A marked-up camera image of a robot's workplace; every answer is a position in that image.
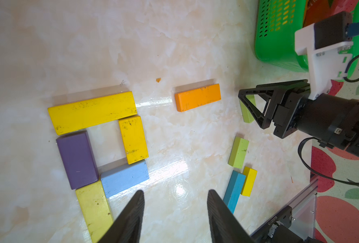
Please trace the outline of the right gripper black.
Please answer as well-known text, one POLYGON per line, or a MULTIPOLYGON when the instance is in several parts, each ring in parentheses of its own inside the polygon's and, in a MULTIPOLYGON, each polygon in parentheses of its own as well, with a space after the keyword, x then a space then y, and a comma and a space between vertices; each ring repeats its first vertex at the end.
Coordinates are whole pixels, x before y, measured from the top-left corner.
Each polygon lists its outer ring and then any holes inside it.
POLYGON ((247 106, 260 128, 268 128, 273 121, 274 135, 284 139, 296 131, 294 117, 309 94, 309 81, 295 80, 241 89, 238 98, 247 106), (254 95, 256 106, 246 98, 248 95, 254 95))

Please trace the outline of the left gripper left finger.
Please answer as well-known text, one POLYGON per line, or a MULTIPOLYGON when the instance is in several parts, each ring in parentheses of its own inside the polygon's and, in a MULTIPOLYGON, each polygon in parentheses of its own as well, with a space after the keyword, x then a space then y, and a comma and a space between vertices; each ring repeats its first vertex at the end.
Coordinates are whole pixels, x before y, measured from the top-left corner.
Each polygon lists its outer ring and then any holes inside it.
POLYGON ((145 209, 145 197, 138 190, 98 241, 99 243, 139 243, 145 209))

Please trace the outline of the light blue block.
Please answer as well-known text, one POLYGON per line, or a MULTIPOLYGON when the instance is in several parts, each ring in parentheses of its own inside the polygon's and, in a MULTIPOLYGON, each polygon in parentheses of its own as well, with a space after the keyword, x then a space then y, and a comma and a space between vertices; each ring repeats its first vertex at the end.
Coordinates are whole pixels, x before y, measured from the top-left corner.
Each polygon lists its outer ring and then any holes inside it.
POLYGON ((145 160, 125 164, 103 172, 100 176, 106 198, 148 180, 149 171, 145 160))

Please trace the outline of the purple block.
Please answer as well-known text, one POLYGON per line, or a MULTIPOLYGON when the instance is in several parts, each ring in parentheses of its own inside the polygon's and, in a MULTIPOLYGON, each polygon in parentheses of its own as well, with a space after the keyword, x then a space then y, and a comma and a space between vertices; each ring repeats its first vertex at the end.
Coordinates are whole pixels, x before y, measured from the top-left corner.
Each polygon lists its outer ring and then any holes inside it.
POLYGON ((99 180, 87 131, 61 136, 57 138, 56 143, 72 190, 99 180))

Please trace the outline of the yellow-green long block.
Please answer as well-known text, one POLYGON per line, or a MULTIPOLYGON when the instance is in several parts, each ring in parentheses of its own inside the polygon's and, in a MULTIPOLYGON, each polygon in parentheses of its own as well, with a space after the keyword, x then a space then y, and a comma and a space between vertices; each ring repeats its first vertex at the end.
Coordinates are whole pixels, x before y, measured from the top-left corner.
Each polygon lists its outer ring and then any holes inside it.
POLYGON ((75 190, 93 243, 106 234, 114 219, 100 180, 75 190))

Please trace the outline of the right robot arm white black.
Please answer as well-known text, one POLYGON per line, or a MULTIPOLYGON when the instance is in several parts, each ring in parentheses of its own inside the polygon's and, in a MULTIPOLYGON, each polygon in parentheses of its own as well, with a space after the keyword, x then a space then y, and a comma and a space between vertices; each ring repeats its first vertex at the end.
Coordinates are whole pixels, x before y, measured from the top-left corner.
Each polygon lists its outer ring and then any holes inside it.
POLYGON ((239 91, 239 100, 257 124, 274 124, 274 135, 284 139, 295 131, 317 139, 322 147, 339 148, 359 157, 359 100, 321 94, 309 98, 307 80, 258 85, 239 91))

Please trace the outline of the short yellow block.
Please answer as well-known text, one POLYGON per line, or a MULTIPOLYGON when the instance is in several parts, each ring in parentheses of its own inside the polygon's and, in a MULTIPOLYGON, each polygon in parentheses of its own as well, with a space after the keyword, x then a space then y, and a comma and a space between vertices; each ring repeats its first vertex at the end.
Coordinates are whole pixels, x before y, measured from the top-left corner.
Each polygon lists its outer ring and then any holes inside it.
POLYGON ((119 120, 120 132, 129 165, 149 157, 142 118, 139 115, 119 120))

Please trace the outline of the orange block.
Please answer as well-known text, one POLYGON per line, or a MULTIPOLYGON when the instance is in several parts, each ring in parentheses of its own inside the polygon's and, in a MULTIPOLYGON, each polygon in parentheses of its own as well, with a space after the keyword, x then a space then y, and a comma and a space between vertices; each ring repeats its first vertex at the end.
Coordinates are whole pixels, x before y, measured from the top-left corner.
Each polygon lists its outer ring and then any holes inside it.
POLYGON ((221 100, 219 84, 179 92, 174 95, 178 112, 188 111, 221 100))

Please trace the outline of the green block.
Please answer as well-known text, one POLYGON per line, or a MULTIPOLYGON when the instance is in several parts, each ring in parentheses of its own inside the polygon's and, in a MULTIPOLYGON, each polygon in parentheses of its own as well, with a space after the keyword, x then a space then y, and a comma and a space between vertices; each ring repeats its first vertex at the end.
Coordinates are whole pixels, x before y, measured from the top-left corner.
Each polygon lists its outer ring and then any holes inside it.
POLYGON ((248 146, 248 140, 241 137, 235 137, 228 164, 234 168, 242 169, 248 146))
MULTIPOLYGON (((254 105, 256 106, 256 101, 255 101, 255 97, 254 95, 248 95, 246 96, 246 98, 254 105)), ((240 107, 241 107, 241 111, 242 111, 242 116, 243 116, 243 121, 245 123, 252 123, 254 121, 254 117, 252 116, 252 114, 250 113, 249 109, 247 108, 247 106, 240 100, 240 107)))

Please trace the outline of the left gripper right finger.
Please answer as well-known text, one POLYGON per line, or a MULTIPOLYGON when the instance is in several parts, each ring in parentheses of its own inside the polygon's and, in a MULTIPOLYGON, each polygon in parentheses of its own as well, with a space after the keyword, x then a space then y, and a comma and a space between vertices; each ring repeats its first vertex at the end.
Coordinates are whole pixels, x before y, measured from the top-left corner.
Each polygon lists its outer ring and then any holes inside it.
POLYGON ((207 209, 213 243, 254 243, 214 189, 208 192, 207 209))

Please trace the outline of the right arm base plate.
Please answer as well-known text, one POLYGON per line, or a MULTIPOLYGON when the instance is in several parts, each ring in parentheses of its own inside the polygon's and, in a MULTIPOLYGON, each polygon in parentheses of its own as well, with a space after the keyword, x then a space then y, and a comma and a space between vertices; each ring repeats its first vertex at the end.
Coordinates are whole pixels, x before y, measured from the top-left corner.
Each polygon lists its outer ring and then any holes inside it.
POLYGON ((254 243, 321 243, 320 240, 307 237, 302 239, 289 228, 292 225, 292 208, 286 206, 264 223, 250 238, 254 243))

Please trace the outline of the long yellow block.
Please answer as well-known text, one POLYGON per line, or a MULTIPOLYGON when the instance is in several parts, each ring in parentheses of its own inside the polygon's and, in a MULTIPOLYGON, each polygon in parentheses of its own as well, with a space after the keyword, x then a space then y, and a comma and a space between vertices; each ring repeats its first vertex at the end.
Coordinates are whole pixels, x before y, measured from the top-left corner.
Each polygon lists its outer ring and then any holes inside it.
POLYGON ((57 135, 64 135, 137 114, 132 92, 113 94, 50 107, 57 135))

